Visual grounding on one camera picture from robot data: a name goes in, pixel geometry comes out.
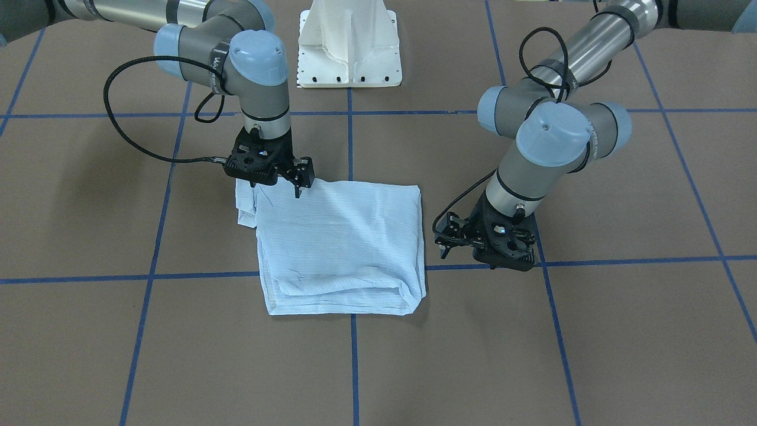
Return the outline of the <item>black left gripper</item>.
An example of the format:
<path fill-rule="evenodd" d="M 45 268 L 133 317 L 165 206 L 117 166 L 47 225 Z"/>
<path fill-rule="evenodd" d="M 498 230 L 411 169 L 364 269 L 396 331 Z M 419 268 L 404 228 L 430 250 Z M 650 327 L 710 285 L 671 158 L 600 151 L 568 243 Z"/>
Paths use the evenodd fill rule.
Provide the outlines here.
<path fill-rule="evenodd" d="M 475 240 L 473 259 L 488 264 L 490 269 L 533 269 L 536 232 L 533 215 L 503 215 L 490 205 L 485 194 L 481 194 L 468 219 L 453 211 L 435 218 L 435 244 L 439 245 L 441 259 L 446 259 L 453 248 L 472 246 Z"/>

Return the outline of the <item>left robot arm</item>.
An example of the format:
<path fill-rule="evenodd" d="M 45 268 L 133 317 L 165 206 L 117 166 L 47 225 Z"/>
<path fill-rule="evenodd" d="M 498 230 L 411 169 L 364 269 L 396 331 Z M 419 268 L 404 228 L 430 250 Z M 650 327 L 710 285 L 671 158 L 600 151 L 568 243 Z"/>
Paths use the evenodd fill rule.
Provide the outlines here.
<path fill-rule="evenodd" d="M 755 2 L 608 1 L 566 43 L 561 103 L 528 78 L 482 96 L 513 140 L 444 253 L 492 269 L 755 259 Z"/>

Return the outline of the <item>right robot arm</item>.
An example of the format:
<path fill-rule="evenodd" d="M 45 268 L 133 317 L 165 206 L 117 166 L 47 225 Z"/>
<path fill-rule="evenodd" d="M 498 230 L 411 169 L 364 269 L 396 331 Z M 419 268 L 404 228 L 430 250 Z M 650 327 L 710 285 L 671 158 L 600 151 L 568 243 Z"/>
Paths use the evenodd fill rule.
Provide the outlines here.
<path fill-rule="evenodd" d="M 188 157 L 216 163 L 226 175 L 251 186 L 283 178 L 295 196 L 315 178 L 311 157 L 293 153 L 289 67 L 263 1 L 3 1 L 2 46 L 64 21 L 106 21 L 154 33 L 153 54 L 120 65 L 103 85 L 103 105 L 114 129 L 141 153 L 163 162 L 127 137 L 111 107 L 115 78 L 138 64 L 157 63 L 168 75 L 208 87 L 210 96 L 238 98 L 244 124 L 227 157 Z"/>

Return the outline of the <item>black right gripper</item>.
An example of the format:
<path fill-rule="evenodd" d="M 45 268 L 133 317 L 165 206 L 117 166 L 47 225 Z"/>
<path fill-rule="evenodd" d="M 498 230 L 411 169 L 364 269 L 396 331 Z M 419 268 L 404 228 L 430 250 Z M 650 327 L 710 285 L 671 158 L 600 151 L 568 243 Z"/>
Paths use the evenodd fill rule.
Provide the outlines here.
<path fill-rule="evenodd" d="M 242 128 L 224 164 L 227 176 L 248 181 L 251 185 L 273 186 L 278 177 L 284 177 L 294 186 L 295 199 L 300 199 L 301 189 L 310 188 L 315 180 L 313 159 L 295 159 L 292 132 L 281 137 L 261 138 L 260 130 Z"/>

